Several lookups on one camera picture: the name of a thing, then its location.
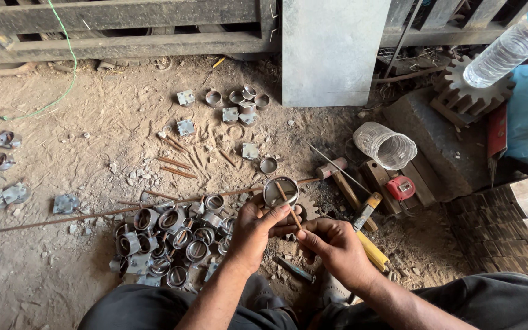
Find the brick wall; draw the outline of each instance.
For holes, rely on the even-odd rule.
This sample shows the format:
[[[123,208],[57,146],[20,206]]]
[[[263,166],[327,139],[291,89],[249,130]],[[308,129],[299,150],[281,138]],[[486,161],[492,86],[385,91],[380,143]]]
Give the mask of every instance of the brick wall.
[[[526,212],[510,184],[444,205],[458,245],[474,272],[528,275]]]

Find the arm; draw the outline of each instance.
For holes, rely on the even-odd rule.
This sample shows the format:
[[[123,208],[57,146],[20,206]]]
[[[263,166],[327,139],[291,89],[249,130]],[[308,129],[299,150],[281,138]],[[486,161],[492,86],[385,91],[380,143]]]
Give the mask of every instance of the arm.
[[[286,224],[284,218],[290,212],[289,206],[282,206],[263,215],[261,206],[259,194],[239,210],[225,259],[178,323],[177,330],[228,328],[248,277],[260,267],[269,230]]]
[[[319,255],[336,279],[394,329],[476,329],[382,276],[366,257],[349,222],[307,221],[297,239],[307,263]]]

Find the fingernail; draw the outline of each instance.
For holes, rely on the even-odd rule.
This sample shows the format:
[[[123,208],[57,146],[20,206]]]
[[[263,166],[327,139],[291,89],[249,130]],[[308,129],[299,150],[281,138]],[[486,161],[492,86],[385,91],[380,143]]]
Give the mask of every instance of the fingernail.
[[[297,238],[302,241],[307,238],[307,233],[305,233],[303,230],[299,230],[297,231]]]

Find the hammer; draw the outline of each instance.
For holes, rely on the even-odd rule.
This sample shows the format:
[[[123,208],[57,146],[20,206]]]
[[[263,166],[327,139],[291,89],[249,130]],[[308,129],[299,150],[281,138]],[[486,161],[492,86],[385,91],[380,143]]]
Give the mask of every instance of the hammer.
[[[338,159],[335,159],[333,163],[337,166],[339,166],[342,170],[347,169],[347,160],[343,157],[339,157]],[[324,180],[328,177],[333,177],[335,180],[335,183],[337,183],[337,186],[341,190],[341,192],[346,195],[347,201],[350,203],[350,205],[356,210],[356,212],[360,211],[362,209],[363,204],[360,202],[354,191],[351,189],[350,184],[346,181],[346,178],[343,177],[343,174],[332,164],[325,164],[321,167],[318,167],[315,169],[315,173],[317,174],[317,177],[320,180]],[[364,223],[364,228],[367,231],[377,231],[378,226],[376,223],[372,220],[371,217],[368,217],[366,222]]]

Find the red hammer head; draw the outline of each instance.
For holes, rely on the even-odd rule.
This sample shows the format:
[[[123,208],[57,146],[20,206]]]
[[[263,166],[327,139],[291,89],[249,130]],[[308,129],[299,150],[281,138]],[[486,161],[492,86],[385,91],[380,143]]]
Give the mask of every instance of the red hammer head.
[[[338,159],[335,159],[333,162],[335,163],[335,165],[339,166],[342,170],[347,169],[347,160],[345,158],[339,157]],[[325,164],[315,169],[315,173],[317,173],[317,177],[321,180],[324,180],[332,176],[332,174],[337,171],[339,170],[331,164]]]

